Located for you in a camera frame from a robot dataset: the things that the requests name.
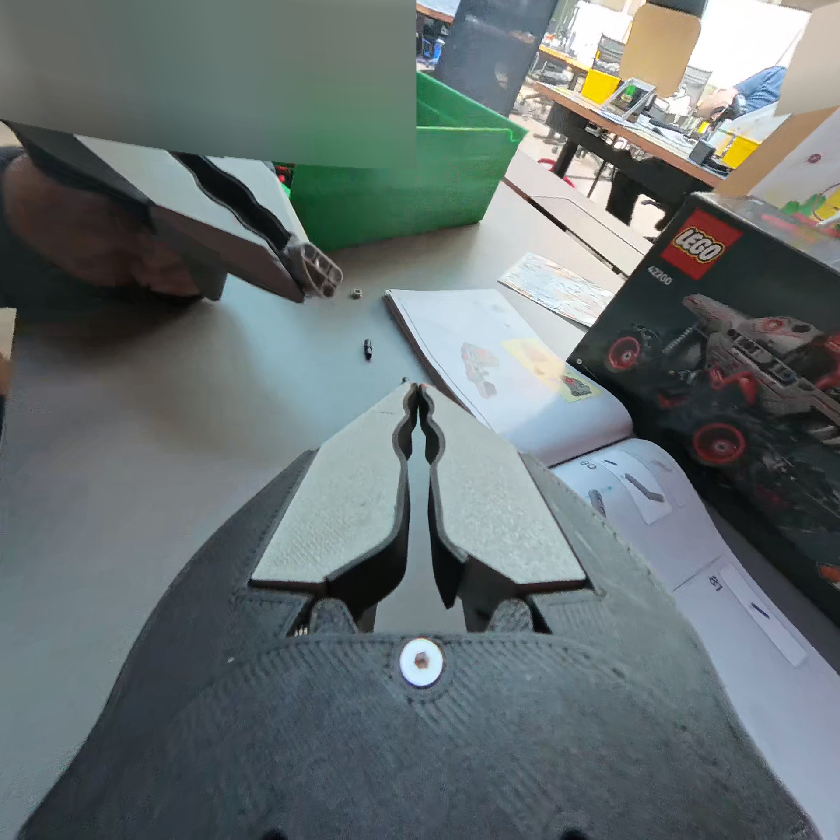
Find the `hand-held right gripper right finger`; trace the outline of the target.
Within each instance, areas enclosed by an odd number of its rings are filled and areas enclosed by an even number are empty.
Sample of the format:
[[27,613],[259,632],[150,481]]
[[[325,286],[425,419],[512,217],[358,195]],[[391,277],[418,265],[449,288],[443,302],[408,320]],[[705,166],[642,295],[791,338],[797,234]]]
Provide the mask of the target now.
[[461,604],[467,631],[487,630],[503,602],[588,588],[519,451],[430,385],[417,405],[434,579],[446,607]]

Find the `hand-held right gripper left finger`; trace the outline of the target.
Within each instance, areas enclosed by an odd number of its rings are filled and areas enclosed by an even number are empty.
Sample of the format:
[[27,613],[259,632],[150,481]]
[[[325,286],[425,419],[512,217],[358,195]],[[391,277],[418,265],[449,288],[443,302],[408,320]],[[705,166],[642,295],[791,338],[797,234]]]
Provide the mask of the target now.
[[361,633],[402,582],[411,516],[407,462],[419,387],[403,383],[309,457],[249,586],[344,604]]

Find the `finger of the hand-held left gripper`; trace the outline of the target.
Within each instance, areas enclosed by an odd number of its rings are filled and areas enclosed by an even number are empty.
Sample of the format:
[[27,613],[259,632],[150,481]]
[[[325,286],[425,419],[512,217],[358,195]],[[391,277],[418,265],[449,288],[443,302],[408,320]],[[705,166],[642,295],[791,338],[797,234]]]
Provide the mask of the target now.
[[183,258],[205,298],[221,298],[232,275],[304,302],[304,286],[283,255],[302,229],[271,164],[76,139],[115,186],[130,186],[145,200],[155,236]]
[[198,156],[196,178],[210,197],[273,249],[284,249],[292,238],[310,241],[271,164]]

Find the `grey lego beam piece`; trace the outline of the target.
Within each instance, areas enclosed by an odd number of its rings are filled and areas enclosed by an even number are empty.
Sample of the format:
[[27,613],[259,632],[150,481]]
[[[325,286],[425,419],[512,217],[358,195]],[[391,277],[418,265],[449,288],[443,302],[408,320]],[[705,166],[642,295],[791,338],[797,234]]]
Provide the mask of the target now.
[[341,268],[308,241],[291,239],[281,262],[305,298],[332,298],[343,280]]

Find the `person's left forearm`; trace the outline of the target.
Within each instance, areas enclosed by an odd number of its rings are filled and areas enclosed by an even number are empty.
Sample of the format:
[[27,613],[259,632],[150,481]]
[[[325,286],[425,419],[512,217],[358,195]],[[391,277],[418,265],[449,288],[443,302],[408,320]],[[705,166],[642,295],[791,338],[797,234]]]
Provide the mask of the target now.
[[1,299],[27,320],[46,311],[49,270],[28,237],[29,160],[20,147],[1,149]]

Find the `black lego set box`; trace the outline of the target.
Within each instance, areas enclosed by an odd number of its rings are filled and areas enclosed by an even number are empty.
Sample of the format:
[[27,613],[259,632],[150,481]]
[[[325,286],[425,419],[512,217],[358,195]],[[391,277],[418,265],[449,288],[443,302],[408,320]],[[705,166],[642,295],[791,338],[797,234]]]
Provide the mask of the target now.
[[570,353],[839,622],[838,237],[689,195]]

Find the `person's left hand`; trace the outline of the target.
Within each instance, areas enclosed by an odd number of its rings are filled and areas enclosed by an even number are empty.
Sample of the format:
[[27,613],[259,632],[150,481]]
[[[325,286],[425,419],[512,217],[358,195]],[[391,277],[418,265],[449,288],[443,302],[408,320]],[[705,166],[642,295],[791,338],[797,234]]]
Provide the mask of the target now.
[[76,280],[169,298],[199,296],[181,257],[129,210],[108,196],[60,184],[26,153],[3,169],[2,208],[22,245]]

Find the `green plastic bin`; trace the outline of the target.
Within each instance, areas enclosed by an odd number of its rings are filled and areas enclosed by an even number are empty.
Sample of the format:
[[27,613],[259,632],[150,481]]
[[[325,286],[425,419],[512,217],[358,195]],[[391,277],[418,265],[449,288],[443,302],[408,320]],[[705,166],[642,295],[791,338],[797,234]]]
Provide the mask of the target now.
[[416,166],[274,162],[311,242],[328,253],[476,224],[527,130],[416,72]]

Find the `white instruction booklet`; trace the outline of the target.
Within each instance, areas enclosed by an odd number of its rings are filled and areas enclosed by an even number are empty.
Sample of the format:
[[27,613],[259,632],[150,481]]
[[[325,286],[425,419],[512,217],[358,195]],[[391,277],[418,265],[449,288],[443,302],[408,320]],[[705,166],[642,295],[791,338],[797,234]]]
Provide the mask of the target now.
[[442,390],[535,455],[651,567],[698,631],[742,722],[823,838],[839,831],[838,634],[814,647],[750,572],[686,473],[626,408],[551,351],[494,290],[390,290]]

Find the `sticker sheet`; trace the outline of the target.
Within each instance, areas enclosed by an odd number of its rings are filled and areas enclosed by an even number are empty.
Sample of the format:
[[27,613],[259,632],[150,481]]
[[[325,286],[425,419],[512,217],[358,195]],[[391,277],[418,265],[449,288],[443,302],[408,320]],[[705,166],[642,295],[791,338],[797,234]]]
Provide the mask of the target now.
[[613,292],[533,253],[521,257],[498,282],[586,329],[595,324],[614,299]]

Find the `black pillar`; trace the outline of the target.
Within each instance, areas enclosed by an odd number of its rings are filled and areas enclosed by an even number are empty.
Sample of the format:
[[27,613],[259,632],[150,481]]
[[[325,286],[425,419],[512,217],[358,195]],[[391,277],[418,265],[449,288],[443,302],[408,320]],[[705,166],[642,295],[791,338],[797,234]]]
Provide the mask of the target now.
[[507,118],[556,1],[460,1],[433,77]]

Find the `dark side table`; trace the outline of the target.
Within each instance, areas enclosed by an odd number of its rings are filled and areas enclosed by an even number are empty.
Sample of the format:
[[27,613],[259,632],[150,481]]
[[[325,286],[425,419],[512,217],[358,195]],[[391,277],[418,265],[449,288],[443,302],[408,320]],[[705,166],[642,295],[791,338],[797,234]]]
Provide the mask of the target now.
[[630,277],[651,244],[527,154],[514,154],[503,177],[515,193],[614,273]]

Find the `yellow storage bin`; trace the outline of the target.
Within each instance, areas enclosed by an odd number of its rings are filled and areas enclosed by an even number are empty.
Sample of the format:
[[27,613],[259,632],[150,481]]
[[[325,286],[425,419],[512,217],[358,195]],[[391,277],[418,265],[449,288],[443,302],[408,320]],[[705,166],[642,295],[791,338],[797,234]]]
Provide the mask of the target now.
[[761,145],[761,141],[749,136],[728,133],[718,149],[718,160],[722,165],[735,170],[745,162]]
[[600,107],[615,93],[620,83],[620,77],[592,67],[584,78],[581,96]]

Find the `framed display stand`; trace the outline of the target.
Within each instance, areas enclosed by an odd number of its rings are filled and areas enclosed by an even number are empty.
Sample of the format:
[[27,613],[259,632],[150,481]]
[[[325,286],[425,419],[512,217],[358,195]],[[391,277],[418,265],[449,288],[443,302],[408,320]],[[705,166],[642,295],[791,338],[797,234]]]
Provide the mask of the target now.
[[656,85],[634,77],[620,84],[601,105],[600,113],[617,123],[636,124],[655,100]]

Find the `wooden workbench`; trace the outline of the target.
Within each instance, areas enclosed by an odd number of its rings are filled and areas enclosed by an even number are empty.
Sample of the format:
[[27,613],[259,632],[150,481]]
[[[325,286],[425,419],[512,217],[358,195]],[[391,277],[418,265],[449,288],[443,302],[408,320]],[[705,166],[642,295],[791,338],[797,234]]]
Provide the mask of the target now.
[[552,173],[564,178],[579,149],[591,152],[665,211],[660,228],[689,194],[713,191],[727,177],[692,161],[692,143],[677,143],[652,129],[611,120],[576,92],[541,82],[532,86],[551,103],[549,129],[564,138]]

